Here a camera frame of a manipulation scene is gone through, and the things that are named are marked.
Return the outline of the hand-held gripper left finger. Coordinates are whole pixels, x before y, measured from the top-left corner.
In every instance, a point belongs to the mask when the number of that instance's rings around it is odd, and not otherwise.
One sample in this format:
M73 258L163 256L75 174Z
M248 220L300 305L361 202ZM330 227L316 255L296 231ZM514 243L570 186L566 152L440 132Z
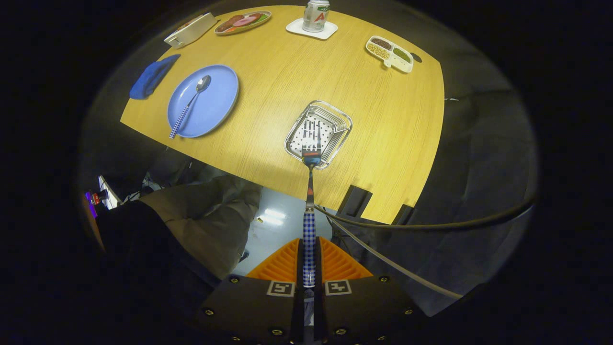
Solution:
M304 245L295 239L247 276L229 275L199 306L208 345L304 343Z

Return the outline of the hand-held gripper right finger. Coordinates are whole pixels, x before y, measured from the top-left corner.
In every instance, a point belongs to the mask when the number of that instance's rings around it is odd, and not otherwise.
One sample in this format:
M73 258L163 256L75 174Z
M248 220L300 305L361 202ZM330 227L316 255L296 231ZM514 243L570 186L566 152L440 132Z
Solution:
M427 317L390 276L374 275L324 238L315 244L314 339L322 345L405 345Z

